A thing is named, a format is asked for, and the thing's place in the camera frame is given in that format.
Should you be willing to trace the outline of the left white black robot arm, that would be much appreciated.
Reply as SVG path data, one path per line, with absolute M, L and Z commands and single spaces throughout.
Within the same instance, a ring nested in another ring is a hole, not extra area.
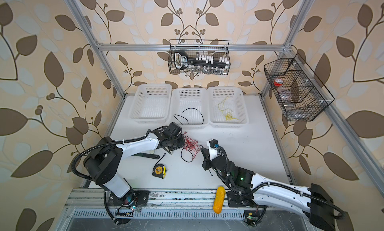
M 76 176 L 93 181 L 104 190 L 104 207 L 108 216 L 118 226 L 121 222 L 108 207 L 107 192 L 118 199 L 120 206 L 129 209 L 135 209 L 141 201 L 128 181 L 118 173 L 121 161 L 135 154 L 157 149 L 170 153 L 184 147 L 184 144 L 182 128 L 172 122 L 168 126 L 149 129 L 141 137 L 122 140 L 102 138 L 96 146 L 77 154 L 70 168 Z

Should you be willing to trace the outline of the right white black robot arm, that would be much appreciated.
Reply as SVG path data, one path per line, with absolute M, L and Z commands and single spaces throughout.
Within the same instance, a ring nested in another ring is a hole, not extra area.
M 212 169 L 241 207 L 268 206 L 307 218 L 311 225 L 334 231 L 335 222 L 346 213 L 334 204 L 331 196 L 319 185 L 300 187 L 277 182 L 251 170 L 236 166 L 223 147 L 201 147 L 204 170 Z

